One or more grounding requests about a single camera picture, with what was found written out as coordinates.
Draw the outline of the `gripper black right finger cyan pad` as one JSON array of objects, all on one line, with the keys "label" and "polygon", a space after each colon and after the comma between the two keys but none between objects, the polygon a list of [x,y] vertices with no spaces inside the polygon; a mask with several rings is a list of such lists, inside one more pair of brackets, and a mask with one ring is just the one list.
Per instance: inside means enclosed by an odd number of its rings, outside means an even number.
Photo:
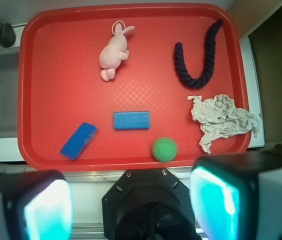
[{"label": "gripper black right finger cyan pad", "polygon": [[282,152],[202,156],[189,195],[210,240],[282,240]]}]

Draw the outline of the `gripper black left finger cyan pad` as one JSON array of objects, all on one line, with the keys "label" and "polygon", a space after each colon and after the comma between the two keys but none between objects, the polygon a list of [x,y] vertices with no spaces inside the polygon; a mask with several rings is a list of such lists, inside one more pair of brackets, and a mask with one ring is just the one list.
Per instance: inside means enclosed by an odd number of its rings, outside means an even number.
[{"label": "gripper black left finger cyan pad", "polygon": [[61,172],[0,172],[0,240],[68,240],[73,220],[73,192]]}]

